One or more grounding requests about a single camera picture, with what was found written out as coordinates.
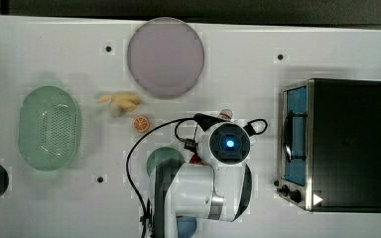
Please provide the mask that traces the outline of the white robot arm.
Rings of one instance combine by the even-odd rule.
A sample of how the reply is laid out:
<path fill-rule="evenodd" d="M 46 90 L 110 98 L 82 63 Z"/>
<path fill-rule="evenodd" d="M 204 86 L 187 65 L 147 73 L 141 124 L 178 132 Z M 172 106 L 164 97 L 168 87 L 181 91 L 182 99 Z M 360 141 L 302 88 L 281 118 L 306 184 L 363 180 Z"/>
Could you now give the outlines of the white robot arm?
<path fill-rule="evenodd" d="M 173 158 L 156 165 L 150 175 L 154 238 L 179 238 L 179 216 L 238 219 L 251 199 L 250 149 L 250 136 L 242 127 L 222 122 L 200 136 L 200 165 Z"/>

